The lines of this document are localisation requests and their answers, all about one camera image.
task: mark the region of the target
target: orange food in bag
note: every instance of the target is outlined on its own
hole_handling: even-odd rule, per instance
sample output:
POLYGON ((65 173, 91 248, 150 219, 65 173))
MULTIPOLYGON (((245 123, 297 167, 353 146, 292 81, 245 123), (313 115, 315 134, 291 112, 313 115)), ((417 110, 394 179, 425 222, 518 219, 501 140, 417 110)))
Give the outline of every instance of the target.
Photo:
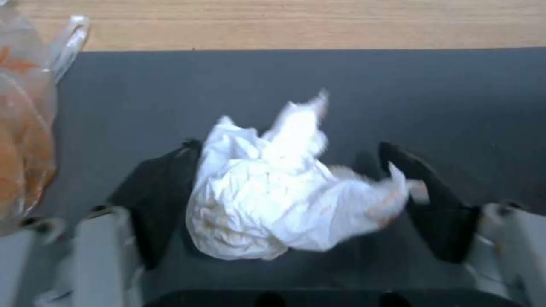
POLYGON ((55 174, 55 84, 88 27, 86 17, 72 16, 45 46, 26 18, 0 4, 0 235, 40 201, 55 174))
POLYGON ((6 76, 0 78, 3 82, 0 98, 0 157, 3 159, 0 164, 0 195, 5 198, 0 202, 2 207, 7 207, 0 208, 0 217, 10 210, 14 212, 13 209, 16 213, 24 213, 36 205, 44 186, 55 173, 50 131, 53 114, 42 116, 39 113, 44 107, 44 98, 48 97, 48 90, 51 91, 47 87, 50 80, 51 75, 47 72, 28 76, 25 82, 16 82, 6 76), (10 209, 9 203, 19 202, 21 195, 24 195, 24 203, 10 209))

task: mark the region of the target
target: gray surface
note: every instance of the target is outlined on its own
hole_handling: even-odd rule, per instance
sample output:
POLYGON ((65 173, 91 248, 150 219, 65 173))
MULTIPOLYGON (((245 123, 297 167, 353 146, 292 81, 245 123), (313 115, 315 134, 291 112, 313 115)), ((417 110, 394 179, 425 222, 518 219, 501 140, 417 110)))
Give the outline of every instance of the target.
MULTIPOLYGON (((60 85, 60 171, 41 212, 75 222, 139 161, 203 139, 220 115, 265 128, 287 100, 322 87, 331 93, 325 162, 351 164, 359 151, 375 158, 389 140, 544 212, 545 84, 544 49, 84 53, 60 85)), ((460 267, 432 259, 405 219, 329 253, 272 262, 201 257, 181 234, 146 277, 150 297, 180 287, 470 283, 460 267)))

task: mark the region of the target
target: wooden table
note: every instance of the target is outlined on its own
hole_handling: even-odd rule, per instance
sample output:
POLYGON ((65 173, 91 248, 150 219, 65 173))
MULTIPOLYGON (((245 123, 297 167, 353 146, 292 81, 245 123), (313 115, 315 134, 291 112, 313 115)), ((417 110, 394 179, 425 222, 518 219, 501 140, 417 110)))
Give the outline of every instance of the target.
POLYGON ((86 50, 546 46, 545 0, 19 0, 51 39, 92 19, 86 50))

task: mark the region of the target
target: plastic bag handle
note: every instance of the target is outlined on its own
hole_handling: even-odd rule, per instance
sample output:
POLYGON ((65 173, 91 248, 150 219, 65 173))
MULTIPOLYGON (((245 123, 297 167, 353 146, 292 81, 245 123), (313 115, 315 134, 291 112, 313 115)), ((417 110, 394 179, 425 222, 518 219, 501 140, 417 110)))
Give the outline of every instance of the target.
POLYGON ((67 72, 76 60, 89 33, 89 18, 81 15, 70 17, 70 22, 55 38, 50 47, 50 67, 55 83, 67 72))

